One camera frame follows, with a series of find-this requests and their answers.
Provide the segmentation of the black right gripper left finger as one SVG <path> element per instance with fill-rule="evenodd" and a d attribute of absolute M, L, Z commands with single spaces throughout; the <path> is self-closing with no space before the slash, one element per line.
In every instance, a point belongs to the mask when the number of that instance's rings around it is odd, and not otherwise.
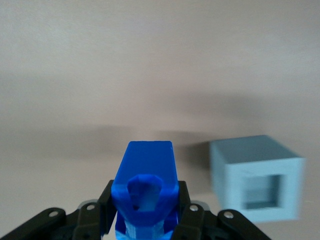
<path fill-rule="evenodd" d="M 101 240 L 110 232 L 116 216 L 109 181 L 97 200 L 83 203 L 66 214 L 58 207 L 47 208 L 27 220 L 2 240 Z"/>

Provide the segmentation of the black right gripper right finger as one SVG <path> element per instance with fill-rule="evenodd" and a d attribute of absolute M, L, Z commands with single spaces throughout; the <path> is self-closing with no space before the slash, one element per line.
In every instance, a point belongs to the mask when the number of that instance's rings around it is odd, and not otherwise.
<path fill-rule="evenodd" d="M 263 231 L 234 209 L 214 215 L 192 203 L 185 181 L 179 181 L 178 224 L 173 240 L 270 240 Z"/>

